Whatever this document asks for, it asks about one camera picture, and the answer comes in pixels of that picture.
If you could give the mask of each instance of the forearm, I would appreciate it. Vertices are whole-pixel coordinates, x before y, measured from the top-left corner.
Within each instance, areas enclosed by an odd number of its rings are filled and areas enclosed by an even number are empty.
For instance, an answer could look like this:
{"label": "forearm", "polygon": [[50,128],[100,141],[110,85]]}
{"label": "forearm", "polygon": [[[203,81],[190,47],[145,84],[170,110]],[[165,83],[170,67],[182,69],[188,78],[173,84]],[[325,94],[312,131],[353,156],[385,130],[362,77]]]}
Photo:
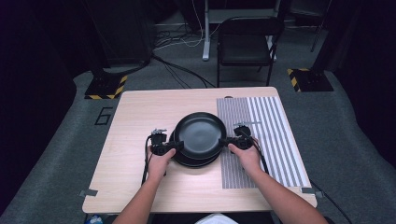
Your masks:
{"label": "forearm", "polygon": [[265,172],[256,171],[250,177],[283,223],[327,223],[314,206],[280,185]]}
{"label": "forearm", "polygon": [[146,224],[159,185],[160,181],[149,178],[113,223]]}

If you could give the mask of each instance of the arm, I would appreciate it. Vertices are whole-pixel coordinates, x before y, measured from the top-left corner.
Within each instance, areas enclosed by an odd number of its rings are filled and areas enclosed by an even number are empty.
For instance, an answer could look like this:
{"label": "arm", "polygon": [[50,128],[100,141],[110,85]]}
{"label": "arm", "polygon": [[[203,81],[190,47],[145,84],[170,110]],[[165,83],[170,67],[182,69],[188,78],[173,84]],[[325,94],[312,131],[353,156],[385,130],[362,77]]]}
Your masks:
{"label": "arm", "polygon": [[166,166],[175,153],[176,150],[172,148],[165,155],[157,156],[151,153],[150,147],[148,148],[148,158],[150,158],[148,164],[148,179],[117,216],[116,220],[113,222],[114,224],[147,223],[149,211],[151,210],[155,194],[165,174]]}
{"label": "arm", "polygon": [[239,157],[245,171],[283,223],[327,223],[314,206],[279,184],[262,170],[259,151],[255,147],[247,150],[241,150],[233,144],[228,147]]}

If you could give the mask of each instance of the striped placemat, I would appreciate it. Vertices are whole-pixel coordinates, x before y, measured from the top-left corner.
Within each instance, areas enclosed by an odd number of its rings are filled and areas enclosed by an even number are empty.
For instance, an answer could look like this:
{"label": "striped placemat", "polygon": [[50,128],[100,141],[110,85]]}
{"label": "striped placemat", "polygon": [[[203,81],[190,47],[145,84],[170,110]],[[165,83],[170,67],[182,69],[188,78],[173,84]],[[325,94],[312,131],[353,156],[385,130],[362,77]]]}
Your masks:
{"label": "striped placemat", "polygon": [[[308,185],[279,97],[223,98],[217,107],[229,137],[234,137],[235,123],[256,122],[247,126],[259,140],[270,176],[285,187]],[[225,147],[220,159],[224,189],[256,188],[230,149]]]}

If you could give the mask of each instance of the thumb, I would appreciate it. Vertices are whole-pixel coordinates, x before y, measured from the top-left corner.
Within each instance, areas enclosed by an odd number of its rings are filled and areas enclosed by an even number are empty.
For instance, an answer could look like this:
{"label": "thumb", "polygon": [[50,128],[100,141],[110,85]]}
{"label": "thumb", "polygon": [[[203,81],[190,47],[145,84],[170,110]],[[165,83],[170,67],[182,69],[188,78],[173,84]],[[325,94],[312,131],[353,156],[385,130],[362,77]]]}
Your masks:
{"label": "thumb", "polygon": [[235,146],[234,144],[232,144],[232,143],[228,144],[227,147],[231,150],[231,152],[233,152],[233,154],[239,156],[238,153],[240,152],[240,149],[239,149],[238,147],[236,147],[236,146]]}
{"label": "thumb", "polygon": [[165,156],[167,159],[171,159],[173,156],[175,156],[175,154],[176,154],[176,150],[175,150],[174,148],[172,148],[172,149],[170,149],[168,152],[166,152],[166,153],[164,154],[164,156]]}

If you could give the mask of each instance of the chair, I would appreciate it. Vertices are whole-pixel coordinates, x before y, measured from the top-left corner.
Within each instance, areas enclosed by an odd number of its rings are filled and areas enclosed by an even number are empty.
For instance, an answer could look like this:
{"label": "chair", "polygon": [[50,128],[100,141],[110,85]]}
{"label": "chair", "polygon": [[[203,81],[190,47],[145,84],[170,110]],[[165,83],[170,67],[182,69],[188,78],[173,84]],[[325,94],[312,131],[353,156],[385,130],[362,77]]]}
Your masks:
{"label": "chair", "polygon": [[291,0],[289,14],[296,18],[306,18],[318,24],[317,35],[311,52],[314,51],[332,0]]}
{"label": "chair", "polygon": [[219,26],[217,87],[220,66],[269,66],[266,86],[270,83],[277,40],[284,30],[283,21],[274,17],[235,17]]}

